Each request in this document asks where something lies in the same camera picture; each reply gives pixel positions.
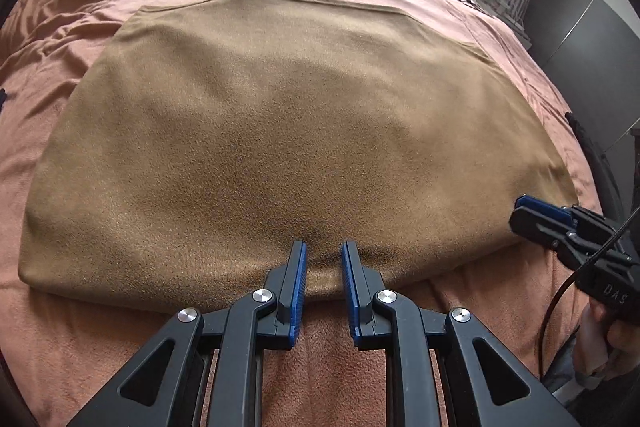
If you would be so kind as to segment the person's right hand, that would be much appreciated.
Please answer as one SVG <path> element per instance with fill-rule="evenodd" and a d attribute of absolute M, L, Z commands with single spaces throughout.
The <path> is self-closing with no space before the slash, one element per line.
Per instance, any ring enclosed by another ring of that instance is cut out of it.
<path fill-rule="evenodd" d="M 639 366 L 639 327 L 611 320 L 605 305 L 593 298 L 580 318 L 574 348 L 574 367 L 589 375 L 602 371 L 609 381 Z"/>

